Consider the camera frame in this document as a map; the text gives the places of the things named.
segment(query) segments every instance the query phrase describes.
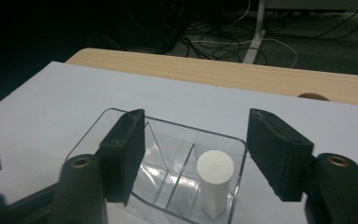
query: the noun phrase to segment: white tabletop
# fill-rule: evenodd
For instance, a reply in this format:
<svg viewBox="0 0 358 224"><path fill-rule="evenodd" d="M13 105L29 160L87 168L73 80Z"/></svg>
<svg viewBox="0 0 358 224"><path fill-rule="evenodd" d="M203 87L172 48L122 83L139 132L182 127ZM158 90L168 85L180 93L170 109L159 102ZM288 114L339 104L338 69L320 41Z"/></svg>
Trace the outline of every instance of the white tabletop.
<svg viewBox="0 0 358 224"><path fill-rule="evenodd" d="M51 63L0 102L0 193L7 202L57 182L66 154L110 107L143 108L147 116L244 140L249 109L263 109L308 137L315 156L333 152L358 163L358 105ZM111 223L142 223L113 204L108 209ZM280 202L250 157L233 221L244 222L307 223L304 203Z"/></svg>

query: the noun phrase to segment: metal leg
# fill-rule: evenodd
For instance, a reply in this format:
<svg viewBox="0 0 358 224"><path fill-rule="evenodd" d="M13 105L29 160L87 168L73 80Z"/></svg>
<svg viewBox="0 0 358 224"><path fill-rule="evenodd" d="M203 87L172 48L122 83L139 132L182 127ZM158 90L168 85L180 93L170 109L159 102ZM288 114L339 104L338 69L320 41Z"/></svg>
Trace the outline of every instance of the metal leg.
<svg viewBox="0 0 358 224"><path fill-rule="evenodd" d="M243 59L243 63L254 63L255 57L257 56L258 49L260 48L261 41L264 37L266 31L263 30L263 19L264 19L264 10L266 8L267 0L260 0L258 3L257 10L257 22L255 25L255 37L252 40L251 45L249 46L251 49L248 49L246 52L245 58Z"/></svg>

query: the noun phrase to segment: table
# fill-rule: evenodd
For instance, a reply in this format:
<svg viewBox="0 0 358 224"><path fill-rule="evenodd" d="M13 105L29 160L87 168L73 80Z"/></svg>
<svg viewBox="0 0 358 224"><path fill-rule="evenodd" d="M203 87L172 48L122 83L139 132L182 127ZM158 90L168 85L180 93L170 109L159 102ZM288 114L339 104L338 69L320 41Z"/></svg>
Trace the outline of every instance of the table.
<svg viewBox="0 0 358 224"><path fill-rule="evenodd" d="M107 49L82 49L67 63L289 96L312 92L332 102L358 105L354 75Z"/></svg>
<svg viewBox="0 0 358 224"><path fill-rule="evenodd" d="M79 57L80 52L88 56ZM0 102L3 167L0 193L6 196L8 203L56 183L65 156L109 107L127 111L143 108L150 117L241 139L246 138L249 109L263 109L275 113L307 136L315 144L314 155L332 152L358 163L358 105L258 92L276 85L275 91L295 89L297 91L292 93L297 96L303 90L297 86L292 88L295 82L291 80L297 80L305 88L311 80L307 74L322 73L304 71L299 81L289 78L296 77L297 73L273 67L208 61L201 65L204 61L98 49L80 52L68 63L51 63ZM76 60L83 64L69 64ZM115 71L91 68L87 62L100 67L114 66ZM122 69L141 75L124 73ZM228 75L222 75L226 69ZM269 76L278 74L287 78L269 77L267 72ZM175 78L187 78L187 81ZM215 85L188 82L192 78ZM319 89L323 92L317 91L330 100L343 88L328 91L339 84L338 77L333 80ZM236 88L221 87L228 84ZM357 82L353 85L348 81L347 86L350 85L358 88ZM108 219L113 223L145 223L111 203L107 209ZM244 221L254 224L307 222L303 202L282 203L250 157L243 169L233 223Z"/></svg>

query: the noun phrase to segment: transparent box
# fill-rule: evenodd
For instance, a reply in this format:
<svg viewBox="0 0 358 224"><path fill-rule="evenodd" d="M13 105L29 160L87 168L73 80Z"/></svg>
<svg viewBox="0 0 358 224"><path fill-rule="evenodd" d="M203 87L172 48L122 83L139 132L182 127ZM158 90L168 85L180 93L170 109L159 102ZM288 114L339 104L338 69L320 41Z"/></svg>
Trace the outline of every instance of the transparent box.
<svg viewBox="0 0 358 224"><path fill-rule="evenodd" d="M70 157L94 154L103 138L126 111L105 110L77 143ZM217 219L202 210L199 156L209 150L226 152L234 161L227 210ZM117 207L145 221L163 223L231 223L241 184L247 149L245 142L169 121L145 117L145 156L128 205Z"/></svg>

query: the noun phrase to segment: white cylinder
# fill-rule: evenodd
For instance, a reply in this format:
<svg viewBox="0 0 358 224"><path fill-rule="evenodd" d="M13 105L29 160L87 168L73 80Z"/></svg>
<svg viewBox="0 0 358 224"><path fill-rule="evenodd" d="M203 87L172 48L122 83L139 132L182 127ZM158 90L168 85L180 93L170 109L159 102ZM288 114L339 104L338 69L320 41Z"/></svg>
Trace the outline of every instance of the white cylinder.
<svg viewBox="0 0 358 224"><path fill-rule="evenodd" d="M202 209L211 219L226 211L228 187L234 174L234 162L227 153L211 150L197 161L200 175L200 199Z"/></svg>

